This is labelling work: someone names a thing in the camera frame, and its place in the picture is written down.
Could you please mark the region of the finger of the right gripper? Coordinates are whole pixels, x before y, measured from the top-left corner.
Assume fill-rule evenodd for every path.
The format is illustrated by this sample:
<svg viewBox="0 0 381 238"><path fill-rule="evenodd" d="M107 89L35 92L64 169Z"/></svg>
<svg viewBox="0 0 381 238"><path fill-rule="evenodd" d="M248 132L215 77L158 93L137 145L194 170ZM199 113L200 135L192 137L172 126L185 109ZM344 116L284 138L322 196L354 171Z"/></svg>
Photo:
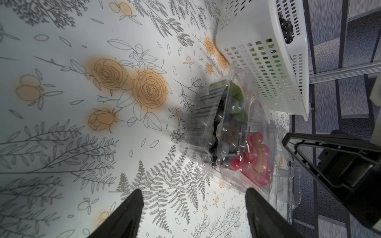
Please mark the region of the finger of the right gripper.
<svg viewBox="0 0 381 238"><path fill-rule="evenodd" d="M287 133L282 144L364 227L380 232L380 146L341 131Z"/></svg>

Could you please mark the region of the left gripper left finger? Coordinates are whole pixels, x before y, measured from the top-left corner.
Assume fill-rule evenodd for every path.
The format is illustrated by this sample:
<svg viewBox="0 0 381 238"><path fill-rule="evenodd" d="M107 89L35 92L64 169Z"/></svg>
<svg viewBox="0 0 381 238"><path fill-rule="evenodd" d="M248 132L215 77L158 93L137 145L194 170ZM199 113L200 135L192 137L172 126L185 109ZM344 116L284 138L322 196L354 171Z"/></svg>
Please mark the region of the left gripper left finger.
<svg viewBox="0 0 381 238"><path fill-rule="evenodd" d="M136 238L143 207L142 191L136 189L89 238Z"/></svg>

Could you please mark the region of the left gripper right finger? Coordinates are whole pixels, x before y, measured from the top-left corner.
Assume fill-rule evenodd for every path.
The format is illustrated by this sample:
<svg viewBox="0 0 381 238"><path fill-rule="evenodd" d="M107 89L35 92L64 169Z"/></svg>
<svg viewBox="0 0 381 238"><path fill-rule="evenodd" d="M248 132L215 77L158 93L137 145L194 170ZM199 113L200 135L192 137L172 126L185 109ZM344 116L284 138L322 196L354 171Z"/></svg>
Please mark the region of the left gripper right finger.
<svg viewBox="0 0 381 238"><path fill-rule="evenodd" d="M252 238L301 238L286 220L254 189L245 195Z"/></svg>

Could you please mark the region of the clear plastic clamshell container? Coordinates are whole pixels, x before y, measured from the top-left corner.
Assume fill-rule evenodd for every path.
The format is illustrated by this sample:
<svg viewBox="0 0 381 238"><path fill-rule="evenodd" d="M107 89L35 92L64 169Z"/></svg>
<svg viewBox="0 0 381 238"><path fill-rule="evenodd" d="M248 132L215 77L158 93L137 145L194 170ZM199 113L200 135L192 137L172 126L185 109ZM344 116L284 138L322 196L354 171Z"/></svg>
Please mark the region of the clear plastic clamshell container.
<svg viewBox="0 0 381 238"><path fill-rule="evenodd" d="M207 173L240 192L254 188L292 223L300 169L281 144L286 130L272 118L249 69L204 84L192 100L181 144Z"/></svg>

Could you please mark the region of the dark blue grape bunch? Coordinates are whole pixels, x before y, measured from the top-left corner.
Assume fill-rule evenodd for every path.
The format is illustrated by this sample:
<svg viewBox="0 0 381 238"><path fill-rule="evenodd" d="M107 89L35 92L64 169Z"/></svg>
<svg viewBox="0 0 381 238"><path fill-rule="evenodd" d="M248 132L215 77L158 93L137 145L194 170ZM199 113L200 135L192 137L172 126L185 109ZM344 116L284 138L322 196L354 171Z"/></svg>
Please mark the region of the dark blue grape bunch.
<svg viewBox="0 0 381 238"><path fill-rule="evenodd" d="M213 169L228 169L245 149L248 115L241 88L232 81L210 84L191 117L190 148L195 159Z"/></svg>

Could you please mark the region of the red grape bunch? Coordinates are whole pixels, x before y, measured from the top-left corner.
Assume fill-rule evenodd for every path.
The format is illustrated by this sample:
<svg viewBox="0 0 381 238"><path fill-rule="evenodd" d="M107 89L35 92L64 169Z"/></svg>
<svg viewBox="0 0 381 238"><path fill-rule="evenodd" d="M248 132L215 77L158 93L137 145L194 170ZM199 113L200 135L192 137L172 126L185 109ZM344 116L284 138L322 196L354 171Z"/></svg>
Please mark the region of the red grape bunch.
<svg viewBox="0 0 381 238"><path fill-rule="evenodd" d="M246 137L247 146L241 155L230 160L228 169L240 173L256 186L262 188L271 182L273 162L270 148L264 144L264 136L253 132Z"/></svg>

